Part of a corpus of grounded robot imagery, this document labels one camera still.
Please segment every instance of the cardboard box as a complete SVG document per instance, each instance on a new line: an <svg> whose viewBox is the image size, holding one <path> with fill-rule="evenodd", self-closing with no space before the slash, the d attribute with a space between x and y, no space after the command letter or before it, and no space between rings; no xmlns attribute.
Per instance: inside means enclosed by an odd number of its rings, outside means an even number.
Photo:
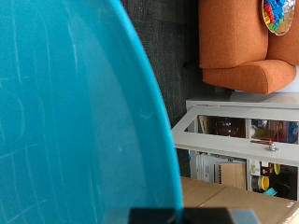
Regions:
<svg viewBox="0 0 299 224"><path fill-rule="evenodd" d="M299 202L182 177L185 207L252 209L262 224L298 223Z"/></svg>
<svg viewBox="0 0 299 224"><path fill-rule="evenodd" d="M245 163L240 159L225 157L225 156L216 156L216 155L207 155L206 153L200 156L200 171L201 179L207 182L212 183L221 183L221 165L223 163Z"/></svg>
<svg viewBox="0 0 299 224"><path fill-rule="evenodd" d="M246 164L223 163L221 165L221 183L238 189L246 189Z"/></svg>

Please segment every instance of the black object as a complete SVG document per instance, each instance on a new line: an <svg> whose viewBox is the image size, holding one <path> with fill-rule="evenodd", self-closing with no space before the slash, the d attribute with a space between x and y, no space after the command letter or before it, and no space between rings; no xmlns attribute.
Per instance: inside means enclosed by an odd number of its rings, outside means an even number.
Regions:
<svg viewBox="0 0 299 224"><path fill-rule="evenodd" d="M185 208L181 224L234 224L226 208ZM178 224L174 209L132 208L129 224Z"/></svg>

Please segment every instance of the white cabinet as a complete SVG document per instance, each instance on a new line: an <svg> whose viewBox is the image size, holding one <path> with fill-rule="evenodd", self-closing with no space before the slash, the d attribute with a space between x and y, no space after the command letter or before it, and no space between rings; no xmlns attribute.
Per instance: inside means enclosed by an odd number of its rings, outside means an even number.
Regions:
<svg viewBox="0 0 299 224"><path fill-rule="evenodd" d="M246 134L241 138L201 133L200 116L243 119ZM173 135L176 147L188 149L191 153L192 177L198 177L196 152L299 167L297 143L276 142L274 145L278 151L272 151L267 145L251 142L252 119L299 122L299 93L259 95L246 92L219 92L213 96L187 101L187 114L174 127ZM249 166L248 182L250 189Z"/></svg>

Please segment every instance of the orange armchair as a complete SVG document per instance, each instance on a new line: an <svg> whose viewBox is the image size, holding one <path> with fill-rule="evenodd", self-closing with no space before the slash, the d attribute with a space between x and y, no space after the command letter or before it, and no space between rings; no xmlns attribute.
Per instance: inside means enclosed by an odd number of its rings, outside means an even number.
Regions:
<svg viewBox="0 0 299 224"><path fill-rule="evenodd" d="M205 83L267 94L289 85L299 64L299 18L269 34L260 0L199 0L199 61ZM299 4L295 13L299 13Z"/></svg>

